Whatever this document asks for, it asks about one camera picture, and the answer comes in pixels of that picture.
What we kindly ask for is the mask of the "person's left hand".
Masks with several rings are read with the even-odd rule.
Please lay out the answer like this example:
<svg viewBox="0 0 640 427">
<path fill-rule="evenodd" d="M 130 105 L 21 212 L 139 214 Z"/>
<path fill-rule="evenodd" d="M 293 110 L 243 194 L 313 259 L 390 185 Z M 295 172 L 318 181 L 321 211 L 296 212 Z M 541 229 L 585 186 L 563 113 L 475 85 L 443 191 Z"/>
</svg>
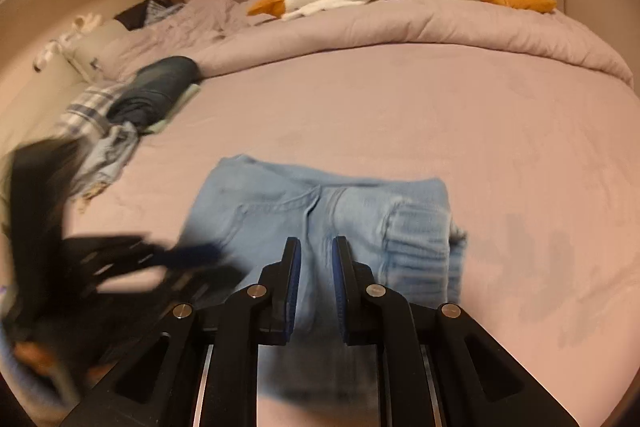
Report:
<svg viewBox="0 0 640 427">
<path fill-rule="evenodd" d="M 58 352 L 43 343 L 19 341 L 13 347 L 13 354 L 18 361 L 42 377 L 52 378 L 64 369 Z"/>
</svg>

